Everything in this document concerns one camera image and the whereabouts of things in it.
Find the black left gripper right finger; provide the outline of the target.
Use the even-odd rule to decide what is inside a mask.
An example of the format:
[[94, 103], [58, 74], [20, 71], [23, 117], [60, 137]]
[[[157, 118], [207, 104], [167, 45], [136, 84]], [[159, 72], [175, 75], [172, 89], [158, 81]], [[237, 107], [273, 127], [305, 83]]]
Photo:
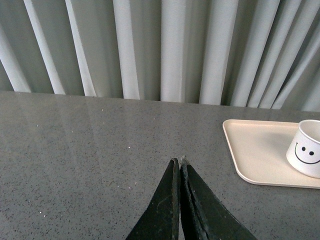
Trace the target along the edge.
[[180, 214], [186, 240], [255, 240], [188, 160], [180, 161]]

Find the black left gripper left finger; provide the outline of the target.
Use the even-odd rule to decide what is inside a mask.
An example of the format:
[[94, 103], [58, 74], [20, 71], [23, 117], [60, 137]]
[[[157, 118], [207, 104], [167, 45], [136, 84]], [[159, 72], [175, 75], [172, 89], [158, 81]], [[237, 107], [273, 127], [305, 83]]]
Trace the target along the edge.
[[177, 240], [179, 238], [181, 174], [172, 158], [153, 197], [129, 235], [128, 240]]

